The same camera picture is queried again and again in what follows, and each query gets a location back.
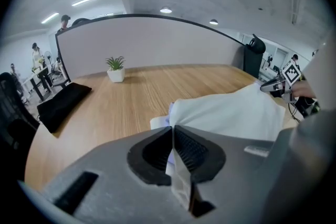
hand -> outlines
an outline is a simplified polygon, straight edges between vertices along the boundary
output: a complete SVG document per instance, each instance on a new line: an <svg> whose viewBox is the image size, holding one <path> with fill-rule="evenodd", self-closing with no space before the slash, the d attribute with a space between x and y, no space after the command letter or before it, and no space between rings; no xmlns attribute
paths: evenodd
<svg viewBox="0 0 336 224"><path fill-rule="evenodd" d="M294 97L302 96L302 97L316 98L307 80L301 80L295 82L292 86L292 93Z"/></svg>

ceiling light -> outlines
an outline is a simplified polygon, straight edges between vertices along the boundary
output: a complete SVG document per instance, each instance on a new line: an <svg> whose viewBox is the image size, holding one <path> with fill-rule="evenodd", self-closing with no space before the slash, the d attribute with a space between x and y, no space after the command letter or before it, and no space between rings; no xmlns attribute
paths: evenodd
<svg viewBox="0 0 336 224"><path fill-rule="evenodd" d="M90 0L82 0L80 2L74 3L73 6L77 6L77 5L82 4L84 2L87 2L87 1L90 1Z"/></svg>
<svg viewBox="0 0 336 224"><path fill-rule="evenodd" d="M163 7L163 8L160 9L160 11L162 13L171 13L172 12L172 10L168 7Z"/></svg>
<svg viewBox="0 0 336 224"><path fill-rule="evenodd" d="M212 25L218 25L218 22L217 22L217 20L212 19L212 20L209 22L209 24L212 24Z"/></svg>
<svg viewBox="0 0 336 224"><path fill-rule="evenodd" d="M48 18L46 18L45 20L43 20L41 22L41 24L45 24L47 21L49 21L50 19L54 18L55 16L57 16L59 13L54 13L51 16L49 16Z"/></svg>

desk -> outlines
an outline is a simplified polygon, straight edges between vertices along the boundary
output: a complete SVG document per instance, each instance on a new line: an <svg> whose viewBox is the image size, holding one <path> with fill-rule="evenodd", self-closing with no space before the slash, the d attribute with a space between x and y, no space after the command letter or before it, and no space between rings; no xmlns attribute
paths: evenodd
<svg viewBox="0 0 336 224"><path fill-rule="evenodd" d="M40 90L38 89L38 86L37 86L36 83L35 83L34 77L37 76L38 74L40 74L42 71L46 70L47 68L48 68L48 67L42 68L40 71L38 71L38 72L32 74L28 79L26 79L26 80L22 83L22 85L24 85L24 84L26 84L28 81L30 81L30 82L32 83L33 88L34 88L34 90L36 91L38 97L40 97L41 102L44 101L44 97L43 97L43 95L41 94Z"/></svg>
<svg viewBox="0 0 336 224"><path fill-rule="evenodd" d="M42 190L94 147L149 130L150 119L167 115L169 104L178 98L235 92L255 80L225 65L127 69L123 83L112 83L106 72L76 79L92 87L92 92L71 112L58 133L50 134L40 125L29 151L25 182Z"/></svg>
<svg viewBox="0 0 336 224"><path fill-rule="evenodd" d="M259 74L263 75L264 77L266 77L267 79L271 80L273 78L275 78L278 73L276 73L274 70L270 69L270 68L260 68L259 69Z"/></svg>

black chair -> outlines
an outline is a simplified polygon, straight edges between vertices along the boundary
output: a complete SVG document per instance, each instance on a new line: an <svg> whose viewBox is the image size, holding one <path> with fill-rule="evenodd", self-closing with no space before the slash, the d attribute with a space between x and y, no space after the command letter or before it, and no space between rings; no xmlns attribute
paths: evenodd
<svg viewBox="0 0 336 224"><path fill-rule="evenodd" d="M27 111L9 73L0 74L0 151L15 179L24 180L30 145L39 123Z"/></svg>
<svg viewBox="0 0 336 224"><path fill-rule="evenodd" d="M245 45L244 48L244 65L243 70L255 78L259 77L259 69L261 66L262 56L266 50L265 43L256 35Z"/></svg>

white pot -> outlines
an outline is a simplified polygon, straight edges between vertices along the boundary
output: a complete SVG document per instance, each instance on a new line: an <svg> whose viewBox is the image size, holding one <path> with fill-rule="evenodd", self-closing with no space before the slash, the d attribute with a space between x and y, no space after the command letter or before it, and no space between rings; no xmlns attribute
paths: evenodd
<svg viewBox="0 0 336 224"><path fill-rule="evenodd" d="M123 82L125 77L125 69L119 69L119 70L108 70L107 75L109 75L109 78L112 82Z"/></svg>

